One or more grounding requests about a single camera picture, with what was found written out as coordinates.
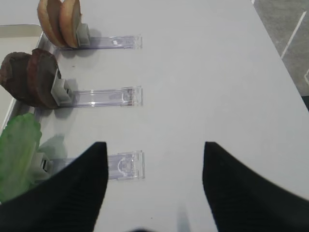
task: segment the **bun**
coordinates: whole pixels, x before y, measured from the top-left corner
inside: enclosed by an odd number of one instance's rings
[[[65,42],[77,48],[76,30],[81,22],[81,6],[79,0],[65,0],[60,9],[60,30]]]
[[[40,0],[37,9],[38,18],[45,35],[57,47],[65,47],[67,45],[59,26],[61,5],[60,0]]]

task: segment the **white line on floor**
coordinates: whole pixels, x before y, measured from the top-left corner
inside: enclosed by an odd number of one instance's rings
[[[308,74],[309,74],[309,69],[308,69],[308,71],[306,72],[306,74],[304,75],[305,81],[306,81],[306,83],[309,85],[309,80],[308,80],[308,78],[307,78]]]
[[[298,21],[298,23],[297,23],[297,25],[296,25],[296,27],[295,27],[293,33],[292,33],[292,35],[291,35],[291,37],[290,37],[290,39],[289,39],[288,44],[286,45],[284,51],[282,52],[281,59],[284,57],[286,51],[288,50],[288,48],[289,48],[289,46],[290,46],[290,44],[291,44],[291,42],[292,42],[292,40],[293,40],[293,38],[294,38],[296,32],[298,31],[298,29],[299,29],[299,27],[300,27],[300,24],[301,24],[301,22],[303,21],[303,19],[304,19],[306,13],[307,13],[307,11],[305,11],[305,12],[301,15],[301,17],[300,17],[300,19],[299,19],[299,21]]]

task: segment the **lettuce leaf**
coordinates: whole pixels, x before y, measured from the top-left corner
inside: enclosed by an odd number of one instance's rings
[[[0,137],[0,202],[28,190],[33,154],[40,145],[41,125],[33,114],[17,116],[8,122]]]

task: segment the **gray floor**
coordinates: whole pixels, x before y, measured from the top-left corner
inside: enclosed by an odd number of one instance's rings
[[[308,96],[309,0],[251,0],[251,2],[300,95]]]

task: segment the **toasted bread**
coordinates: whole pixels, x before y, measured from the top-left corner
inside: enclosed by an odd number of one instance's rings
[[[62,37],[59,15],[62,2],[60,0],[40,0],[38,5],[38,18],[47,38],[57,47],[67,44]]]
[[[65,0],[60,9],[60,29],[65,42],[77,48],[76,30],[81,22],[81,6],[79,0]]]
[[[1,65],[0,84],[17,100],[31,106],[40,106],[30,93],[27,80],[27,65],[30,54],[13,52],[8,54]]]
[[[36,48],[28,62],[28,88],[30,93],[48,109],[58,108],[51,89],[58,69],[56,58],[53,54]]]

